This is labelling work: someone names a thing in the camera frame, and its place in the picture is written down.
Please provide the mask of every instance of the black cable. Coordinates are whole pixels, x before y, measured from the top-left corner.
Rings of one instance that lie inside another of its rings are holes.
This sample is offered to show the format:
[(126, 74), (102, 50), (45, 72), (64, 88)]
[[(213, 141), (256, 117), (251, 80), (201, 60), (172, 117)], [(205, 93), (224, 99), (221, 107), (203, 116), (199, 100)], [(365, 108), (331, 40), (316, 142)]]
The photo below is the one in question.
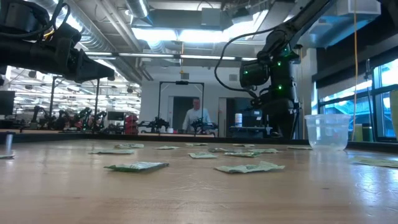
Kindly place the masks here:
[[(65, 18), (63, 18), (63, 21), (62, 21), (61, 25), (67, 22), (68, 17), (69, 17), (69, 15), (70, 15), (70, 6), (69, 6), (67, 3), (63, 3), (63, 4), (62, 4), (62, 7), (65, 7), (65, 6), (67, 7), (67, 14), (65, 15)], [(57, 25), (56, 25), (55, 22), (54, 22), (54, 24), (53, 24), (54, 31), (57, 30)]]
[(55, 21), (57, 20), (57, 17), (61, 12), (62, 7), (63, 7), (63, 0), (59, 0), (57, 6), (55, 6), (55, 10), (51, 17), (50, 22), (46, 26), (41, 28), (40, 30), (29, 32), (27, 34), (7, 34), (7, 33), (0, 32), (0, 37), (8, 37), (8, 38), (12, 38), (12, 39), (25, 39), (28, 37), (33, 37), (37, 34), (43, 34), (46, 30), (48, 30), (55, 24)]
[(269, 87), (263, 88), (263, 89), (260, 91), (259, 95), (261, 95), (263, 92), (265, 92), (265, 91), (267, 91), (267, 90), (269, 90)]
[(278, 26), (279, 26), (279, 25), (274, 26), (273, 28), (270, 28), (270, 29), (262, 30), (262, 31), (252, 32), (252, 33), (248, 33), (248, 34), (242, 34), (242, 35), (239, 35), (239, 36), (237, 36), (237, 37), (234, 37), (234, 38), (232, 38), (230, 41), (228, 41), (228, 42), (225, 44), (225, 46), (223, 47), (223, 51), (221, 52), (220, 59), (218, 60), (216, 66), (214, 67), (214, 75), (215, 75), (215, 77), (216, 77), (218, 83), (219, 83), (220, 85), (222, 85), (222, 86), (223, 86), (224, 88), (226, 88), (226, 89), (229, 89), (229, 90), (232, 90), (232, 91), (245, 91), (245, 92), (249, 93), (251, 96), (253, 96), (253, 95), (255, 96), (256, 94), (255, 94), (254, 92), (250, 91), (250, 90), (239, 89), (239, 88), (231, 88), (231, 87), (225, 85), (225, 84), (218, 78), (218, 75), (217, 75), (217, 68), (219, 67), (221, 61), (223, 60), (225, 50), (226, 50), (227, 46), (228, 46), (230, 43), (232, 43), (232, 42), (234, 42), (235, 40), (238, 40), (238, 39), (240, 39), (240, 38), (242, 38), (242, 37), (247, 37), (247, 36), (250, 36), (250, 35), (258, 35), (258, 34), (263, 34), (263, 33), (272, 31), (272, 30), (274, 30), (274, 29), (275, 29), (276, 27), (278, 27)]

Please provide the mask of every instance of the snack packet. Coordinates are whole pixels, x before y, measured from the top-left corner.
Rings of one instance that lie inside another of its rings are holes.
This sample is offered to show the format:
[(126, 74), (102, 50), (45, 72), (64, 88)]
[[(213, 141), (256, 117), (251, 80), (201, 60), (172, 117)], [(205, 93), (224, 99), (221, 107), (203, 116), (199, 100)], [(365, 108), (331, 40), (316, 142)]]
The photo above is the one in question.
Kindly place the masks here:
[(249, 152), (259, 152), (259, 153), (278, 153), (276, 149), (249, 149)]
[(352, 159), (352, 161), (370, 166), (398, 168), (398, 161), (391, 161), (387, 159), (372, 159), (367, 157), (356, 156)]
[(179, 147), (175, 146), (162, 146), (162, 147), (156, 147), (154, 149), (179, 149)]
[(296, 147), (296, 146), (287, 146), (287, 149), (312, 150), (311, 147)]
[(97, 149), (89, 152), (89, 154), (134, 154), (134, 150), (133, 149), (130, 150)]
[(220, 166), (215, 167), (216, 170), (233, 173), (248, 173), (248, 172), (260, 172), (269, 171), (272, 169), (284, 169), (285, 166), (278, 166), (270, 162), (261, 161), (258, 165), (240, 165), (240, 166)]
[(0, 159), (11, 159), (14, 158), (15, 155), (0, 155)]
[(223, 149), (223, 148), (210, 148), (207, 149), (209, 152), (234, 152), (233, 149)]
[(188, 154), (190, 157), (192, 157), (194, 159), (213, 159), (213, 158), (218, 157), (218, 156), (215, 156), (208, 152), (194, 152), (194, 153), (188, 153)]
[(149, 169), (167, 167), (168, 165), (169, 164), (165, 162), (134, 162), (131, 164), (104, 166), (104, 168), (119, 172), (141, 172)]
[(186, 146), (207, 146), (207, 143), (185, 143)]
[(255, 147), (255, 144), (233, 144), (233, 146), (241, 146), (241, 147)]
[(132, 148), (143, 148), (143, 144), (118, 144), (115, 145), (115, 149), (132, 149)]
[(237, 157), (250, 157), (254, 158), (260, 156), (260, 152), (226, 152), (224, 153), (226, 156), (237, 156)]

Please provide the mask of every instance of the table surface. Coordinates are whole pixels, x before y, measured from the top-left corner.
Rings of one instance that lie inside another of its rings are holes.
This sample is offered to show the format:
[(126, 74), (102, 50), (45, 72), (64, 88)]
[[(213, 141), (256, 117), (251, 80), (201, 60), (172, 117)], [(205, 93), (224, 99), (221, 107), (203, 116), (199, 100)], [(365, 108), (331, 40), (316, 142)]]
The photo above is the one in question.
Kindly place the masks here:
[[(282, 152), (191, 159), (188, 152), (207, 147), (182, 142), (138, 142), (145, 148), (132, 155), (88, 154), (122, 143), (128, 142), (14, 144), (15, 159), (0, 160), (0, 223), (397, 223), (398, 169), (349, 161), (353, 156), (397, 160), (394, 155), (263, 145), (257, 148)], [(153, 149), (163, 145), (182, 147)], [(170, 166), (151, 173), (103, 168), (134, 161)], [(251, 174), (213, 169), (260, 161), (286, 168)]]

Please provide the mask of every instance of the man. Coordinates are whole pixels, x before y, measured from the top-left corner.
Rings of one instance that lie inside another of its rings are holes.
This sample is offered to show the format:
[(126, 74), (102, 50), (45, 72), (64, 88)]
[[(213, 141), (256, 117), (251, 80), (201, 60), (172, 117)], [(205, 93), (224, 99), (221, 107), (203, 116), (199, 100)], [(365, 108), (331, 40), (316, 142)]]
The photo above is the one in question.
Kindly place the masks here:
[[(182, 129), (187, 130), (188, 132), (192, 132), (193, 128), (191, 124), (197, 119), (201, 118), (201, 109), (200, 109), (200, 99), (199, 97), (195, 97), (193, 99), (193, 108), (187, 111), (185, 115), (184, 123), (182, 124)], [(209, 112), (206, 108), (203, 109), (203, 122), (211, 123)]]

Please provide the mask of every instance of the plastic container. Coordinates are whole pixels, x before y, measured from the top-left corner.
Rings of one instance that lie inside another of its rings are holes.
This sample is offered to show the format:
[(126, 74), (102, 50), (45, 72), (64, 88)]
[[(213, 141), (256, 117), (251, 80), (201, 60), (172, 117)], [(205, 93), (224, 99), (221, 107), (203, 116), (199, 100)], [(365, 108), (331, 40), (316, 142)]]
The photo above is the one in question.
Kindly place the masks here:
[(313, 149), (345, 149), (348, 143), (350, 115), (306, 115), (308, 140)]
[(241, 113), (235, 114), (235, 127), (242, 127), (242, 114)]

